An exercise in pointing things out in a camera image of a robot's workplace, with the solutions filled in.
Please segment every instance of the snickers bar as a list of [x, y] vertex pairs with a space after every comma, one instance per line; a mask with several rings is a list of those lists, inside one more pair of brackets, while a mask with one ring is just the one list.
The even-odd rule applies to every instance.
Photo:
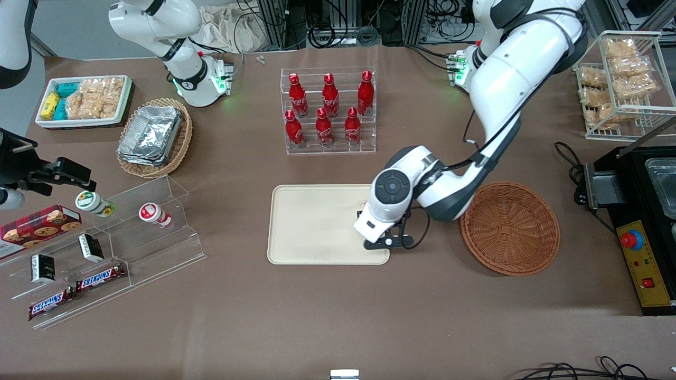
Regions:
[[87, 277], [86, 279], [82, 281], [75, 281], [75, 290], [80, 293], [81, 291], [85, 291], [87, 289], [90, 289], [96, 285], [102, 284], [106, 281], [110, 281], [112, 279], [117, 279], [118, 277], [126, 275], [126, 271], [124, 270], [124, 266], [122, 264], [117, 264], [113, 266], [112, 268], [108, 268], [104, 270], [101, 273], [97, 273], [96, 275], [93, 275], [92, 277]]
[[37, 304], [32, 305], [28, 309], [28, 320], [31, 320], [36, 316], [44, 312], [47, 312], [48, 310], [52, 310], [57, 306], [64, 304], [66, 301], [75, 298], [76, 295], [77, 293], [75, 292], [75, 289], [69, 286], [64, 290], [60, 291], [59, 293], [56, 293], [55, 295], [47, 298], [46, 300], [42, 300]]

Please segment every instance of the acrylic display stand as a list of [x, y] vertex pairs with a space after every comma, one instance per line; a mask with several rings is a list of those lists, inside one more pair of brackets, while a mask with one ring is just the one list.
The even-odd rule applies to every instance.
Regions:
[[[361, 144], [356, 147], [349, 147], [345, 142], [345, 119], [347, 118], [347, 109], [357, 106], [357, 89], [362, 82], [362, 72], [370, 70], [373, 73], [373, 88], [376, 95], [373, 98], [373, 112], [369, 116], [359, 115], [361, 121]], [[334, 83], [339, 92], [339, 112], [334, 118], [331, 118], [331, 132], [333, 133], [333, 145], [324, 148], [319, 145], [317, 130], [314, 124], [317, 120], [317, 109], [323, 106], [322, 90], [324, 89], [324, 74], [330, 72], [333, 74]], [[291, 147], [289, 137], [286, 134], [284, 125], [284, 113], [291, 109], [291, 100], [289, 99], [289, 74], [296, 73], [300, 83], [305, 89], [308, 98], [309, 112], [305, 118], [298, 118], [303, 127], [303, 136], [305, 137], [306, 147], [303, 149], [294, 149]], [[281, 125], [287, 154], [349, 154], [349, 153], [374, 153], [376, 151], [376, 114], [377, 114], [377, 78], [373, 66], [349, 67], [349, 68], [294, 68], [282, 69], [280, 79], [281, 89]]]
[[[31, 305], [117, 263], [125, 266], [126, 276], [79, 293], [75, 299], [30, 321], [35, 329], [45, 329], [206, 258], [197, 232], [185, 218], [183, 202], [187, 195], [188, 191], [176, 181], [163, 176], [109, 197], [108, 200], [115, 203], [115, 212], [108, 218], [80, 212], [83, 221], [93, 219], [92, 227], [73, 230], [60, 239], [2, 262], [0, 272], [10, 277], [12, 300], [25, 307], [28, 319]], [[139, 208], [149, 201], [171, 214], [170, 227], [159, 229], [138, 217]], [[78, 242], [78, 236], [83, 233], [98, 238], [105, 260], [94, 263], [83, 258]], [[54, 258], [54, 283], [31, 282], [30, 258], [35, 254]]]

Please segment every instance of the wicker basket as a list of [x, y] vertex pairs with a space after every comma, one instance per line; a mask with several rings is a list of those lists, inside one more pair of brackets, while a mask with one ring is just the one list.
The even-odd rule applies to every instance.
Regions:
[[483, 185], [460, 218], [462, 238], [490, 269], [510, 276], [538, 273], [560, 241], [556, 216], [532, 190], [511, 182]]
[[[169, 155], [169, 162], [164, 166], [148, 166], [148, 165], [139, 165], [132, 164], [130, 162], [124, 161], [120, 156], [118, 156], [118, 162], [122, 166], [125, 172], [133, 174], [145, 179], [154, 179], [161, 177], [165, 174], [169, 174], [178, 168], [181, 161], [185, 157], [185, 154], [188, 152], [188, 145], [190, 145], [190, 138], [193, 136], [193, 122], [190, 119], [188, 110], [183, 104], [174, 100], [174, 99], [155, 99], [147, 102], [145, 105], [158, 105], [160, 107], [172, 106], [181, 112], [181, 119], [178, 133], [176, 134], [176, 139], [174, 140], [174, 145], [171, 149], [171, 154]], [[129, 124], [134, 120], [137, 112], [141, 109], [139, 107], [134, 113], [129, 116], [126, 124], [124, 125], [124, 130], [122, 130], [122, 136], [120, 136], [120, 142], [124, 138], [124, 135], [129, 130]]]

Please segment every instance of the cookie image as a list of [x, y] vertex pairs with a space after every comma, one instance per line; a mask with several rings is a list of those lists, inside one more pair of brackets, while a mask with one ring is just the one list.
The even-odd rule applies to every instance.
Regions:
[[66, 223], [63, 226], [61, 226], [61, 230], [62, 231], [70, 231], [70, 230], [74, 230], [74, 229], [78, 228], [81, 225], [82, 225], [82, 223], [80, 223], [80, 222], [70, 222], [70, 223]]
[[14, 242], [21, 241], [23, 239], [24, 238], [19, 236], [19, 233], [16, 232], [16, 229], [7, 231], [5, 236], [2, 237], [2, 240], [4, 241], [14, 241]]
[[51, 236], [59, 232], [59, 229], [56, 227], [43, 227], [41, 229], [35, 230], [36, 236]]
[[26, 243], [23, 243], [22, 245], [24, 246], [24, 248], [30, 248], [30, 247], [37, 245], [37, 244], [40, 244], [40, 243], [42, 243], [41, 240], [31, 240], [31, 241], [27, 241]]
[[66, 221], [66, 215], [59, 210], [54, 210], [47, 215], [47, 222], [61, 224]]

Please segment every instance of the red emergency stop button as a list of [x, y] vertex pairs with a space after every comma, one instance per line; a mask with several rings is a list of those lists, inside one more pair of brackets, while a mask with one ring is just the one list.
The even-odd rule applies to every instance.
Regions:
[[643, 247], [643, 236], [636, 230], [629, 230], [620, 236], [620, 243], [623, 247], [637, 251]]

